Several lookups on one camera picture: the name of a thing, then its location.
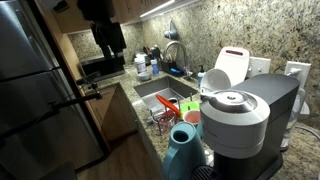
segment espresso machine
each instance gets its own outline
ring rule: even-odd
[[[299,88],[284,75],[262,74],[201,104],[202,140],[214,151],[210,170],[191,179],[269,179],[283,164],[280,146]]]

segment stainless steel refrigerator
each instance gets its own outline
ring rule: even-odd
[[[52,102],[76,98],[37,13],[27,0],[0,1],[0,134],[40,117]],[[67,161],[80,169],[105,157],[84,110],[63,108],[1,142],[0,179],[38,179]]]

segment wall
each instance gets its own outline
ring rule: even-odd
[[[123,51],[124,57],[127,62],[126,64],[131,64],[134,53],[141,50],[143,46],[142,24],[136,23],[130,26],[121,26],[121,29],[127,44],[127,48]],[[91,31],[70,34],[69,38],[80,61],[88,57],[102,54]]]
[[[127,57],[142,45],[157,44],[163,50],[169,42],[163,34],[172,18],[193,71],[200,64],[206,70],[213,68],[224,46],[244,47],[252,56],[271,58],[271,73],[283,74],[289,60],[311,63],[305,86],[311,115],[299,121],[320,129],[319,14],[317,0],[201,0],[122,29],[129,45]]]

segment kitchen sink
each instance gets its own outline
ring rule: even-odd
[[[169,76],[157,79],[155,81],[138,85],[134,87],[135,91],[147,105],[149,110],[156,112],[164,106],[156,98],[156,94],[166,99],[176,98],[182,100],[190,97],[190,93],[196,94],[198,91],[185,85]]]

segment black appliance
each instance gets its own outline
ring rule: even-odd
[[[114,77],[125,73],[123,63],[119,58],[106,60],[103,55],[90,57],[80,62],[81,72],[84,76],[99,72],[99,77],[95,77],[95,81],[100,81],[106,78]]]
[[[2,136],[80,93],[34,1],[0,1],[0,24]],[[39,179],[69,161],[80,170],[108,153],[84,103],[32,125],[1,139],[0,179]]]

